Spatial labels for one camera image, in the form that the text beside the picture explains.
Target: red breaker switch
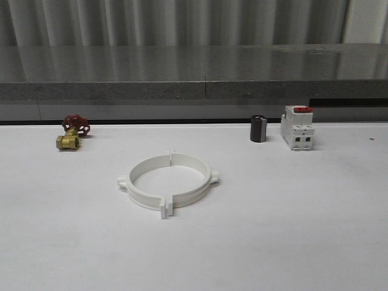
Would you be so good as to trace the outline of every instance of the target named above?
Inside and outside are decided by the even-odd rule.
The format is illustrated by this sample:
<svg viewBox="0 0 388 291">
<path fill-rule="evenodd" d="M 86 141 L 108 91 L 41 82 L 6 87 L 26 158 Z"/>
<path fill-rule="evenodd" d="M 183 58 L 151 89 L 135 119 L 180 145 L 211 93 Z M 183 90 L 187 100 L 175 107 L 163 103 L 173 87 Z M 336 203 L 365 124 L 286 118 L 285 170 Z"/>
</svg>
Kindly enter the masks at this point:
<svg viewBox="0 0 388 291">
<path fill-rule="evenodd" d="M 75 128 L 79 136 L 86 136 L 90 131 L 90 125 L 86 118 L 77 115 L 67 115 L 62 122 L 65 131 Z"/>
<path fill-rule="evenodd" d="M 310 113 L 313 112 L 313 107 L 295 107 L 293 111 L 295 113 Z"/>
</svg>

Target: black cylindrical nut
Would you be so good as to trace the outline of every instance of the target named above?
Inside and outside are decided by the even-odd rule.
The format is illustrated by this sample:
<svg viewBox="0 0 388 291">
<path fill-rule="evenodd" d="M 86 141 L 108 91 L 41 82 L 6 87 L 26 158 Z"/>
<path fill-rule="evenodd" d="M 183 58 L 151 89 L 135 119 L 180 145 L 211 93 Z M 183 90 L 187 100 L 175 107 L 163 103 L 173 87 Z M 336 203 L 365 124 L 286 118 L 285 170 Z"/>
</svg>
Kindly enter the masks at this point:
<svg viewBox="0 0 388 291">
<path fill-rule="evenodd" d="M 266 141 L 267 118 L 263 115 L 253 115 L 250 119 L 250 140 L 253 142 Z"/>
</svg>

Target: white circuit breaker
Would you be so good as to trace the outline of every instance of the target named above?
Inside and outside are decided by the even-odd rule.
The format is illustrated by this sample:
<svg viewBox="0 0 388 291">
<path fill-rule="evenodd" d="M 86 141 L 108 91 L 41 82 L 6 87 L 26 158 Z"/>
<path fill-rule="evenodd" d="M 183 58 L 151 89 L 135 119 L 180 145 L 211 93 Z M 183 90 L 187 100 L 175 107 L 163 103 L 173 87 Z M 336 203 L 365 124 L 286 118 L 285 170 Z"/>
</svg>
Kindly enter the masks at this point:
<svg viewBox="0 0 388 291">
<path fill-rule="evenodd" d="M 280 132 L 292 150 L 311 150 L 314 131 L 313 108 L 303 105 L 286 106 L 281 116 Z"/>
</svg>

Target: metal wall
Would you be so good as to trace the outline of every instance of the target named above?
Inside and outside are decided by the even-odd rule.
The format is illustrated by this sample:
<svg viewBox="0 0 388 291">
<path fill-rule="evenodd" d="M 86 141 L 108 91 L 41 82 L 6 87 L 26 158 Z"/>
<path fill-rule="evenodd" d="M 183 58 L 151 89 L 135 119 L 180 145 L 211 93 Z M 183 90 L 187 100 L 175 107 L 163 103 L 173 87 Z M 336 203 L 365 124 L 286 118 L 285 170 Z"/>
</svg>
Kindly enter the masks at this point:
<svg viewBox="0 0 388 291">
<path fill-rule="evenodd" d="M 0 45 L 387 43 L 388 0 L 0 0 Z"/>
</svg>

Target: white table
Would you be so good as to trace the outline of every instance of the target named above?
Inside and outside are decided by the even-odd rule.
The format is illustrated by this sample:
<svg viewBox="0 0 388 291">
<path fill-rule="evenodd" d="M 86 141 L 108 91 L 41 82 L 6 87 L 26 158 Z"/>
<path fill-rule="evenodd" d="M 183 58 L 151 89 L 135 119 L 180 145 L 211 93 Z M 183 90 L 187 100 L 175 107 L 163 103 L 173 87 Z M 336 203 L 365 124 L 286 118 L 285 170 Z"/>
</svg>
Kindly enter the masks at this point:
<svg viewBox="0 0 388 291">
<path fill-rule="evenodd" d="M 96 125 L 76 152 L 60 126 L 0 127 L 0 290 L 388 290 L 388 124 L 315 126 L 311 152 L 279 124 L 262 144 L 249 124 Z M 222 182 L 160 219 L 116 178 L 170 149 Z M 139 183 L 166 173 L 198 178 Z"/>
</svg>

